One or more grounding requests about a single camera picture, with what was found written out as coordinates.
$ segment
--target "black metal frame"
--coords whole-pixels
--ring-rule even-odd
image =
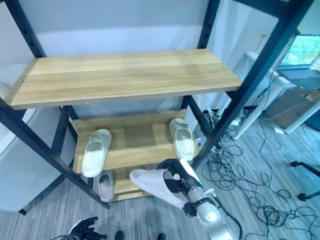
[[[192,167],[197,169],[200,163],[210,152],[211,148],[216,145],[222,137],[230,123],[237,117],[241,108],[255,91],[258,84],[262,81],[267,71],[270,69],[278,55],[295,33],[298,24],[306,14],[313,0],[291,0],[284,2],[280,0],[235,0],[246,4],[250,7],[261,10],[267,14],[271,14],[279,18],[269,40],[265,44],[261,54],[258,56],[247,77],[243,81],[237,92],[227,92],[232,101],[229,107],[224,111],[222,118],[217,123],[214,130],[207,122],[195,100],[192,96],[185,96],[182,101],[181,108],[186,109],[190,106],[195,115],[202,131],[207,135],[207,141],[195,157]],[[36,58],[46,57],[41,44],[34,34],[18,0],[4,0],[13,19],[15,20],[19,30],[21,31],[25,41],[30,47]],[[209,37],[214,25],[214,21],[218,12],[220,0],[209,0],[203,27],[198,43],[198,48],[206,48]],[[72,181],[86,194],[93,198],[97,203],[108,209],[109,205],[100,200],[97,193],[92,189],[92,179],[88,179],[88,183],[84,182],[61,158],[60,153],[67,127],[70,129],[73,138],[77,140],[77,133],[69,122],[71,119],[78,119],[78,116],[72,106],[64,106],[61,110],[59,124],[54,136],[52,148],[43,142],[27,124],[22,121],[24,111],[14,111],[8,106],[2,98],[0,99],[0,120],[10,131],[18,138],[25,142],[31,149],[44,158],[51,166],[62,173],[67,179]]]
[[[212,28],[214,26],[214,22],[217,16],[219,4],[220,4],[220,0],[209,0],[208,2],[208,6],[206,8],[206,13],[205,13],[204,21],[202,25],[201,35],[198,42],[198,47],[197,47],[198,49],[207,48],[210,34],[212,32]]]

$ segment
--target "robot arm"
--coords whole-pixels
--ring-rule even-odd
[[[185,214],[192,218],[197,216],[204,226],[210,240],[236,240],[237,237],[227,229],[222,221],[222,216],[215,202],[207,196],[193,169],[182,165],[177,159],[167,159],[157,166],[159,169],[167,169],[171,176],[179,175],[179,180],[165,179],[167,188],[172,193],[183,193],[188,202],[184,205]]]

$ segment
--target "cardboard box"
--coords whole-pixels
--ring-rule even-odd
[[[288,88],[268,107],[263,116],[286,129],[317,101],[320,101],[320,91],[317,89]]]

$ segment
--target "desk leg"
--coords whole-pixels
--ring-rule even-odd
[[[291,133],[293,130],[299,127],[300,124],[302,124],[305,120],[311,117],[319,109],[320,109],[320,101],[316,102],[311,108],[309,108],[309,110],[307,110],[304,114],[298,117],[297,120],[291,123],[291,125],[284,130],[284,133],[285,134]]]

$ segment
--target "shelf post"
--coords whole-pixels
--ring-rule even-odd
[[[217,144],[231,122],[237,117],[241,108],[256,90],[268,70],[277,60],[282,49],[296,32],[299,23],[307,13],[312,3],[313,0],[291,0],[286,3],[269,40],[266,42],[239,90],[232,96],[231,103],[215,126],[212,135],[207,139],[199,154],[194,158],[192,167],[195,170],[210,153],[212,147]]]
[[[99,195],[91,189],[42,139],[0,98],[0,121],[26,145],[40,155],[47,163],[62,173],[72,183],[88,194],[105,209],[109,204],[101,201]]]

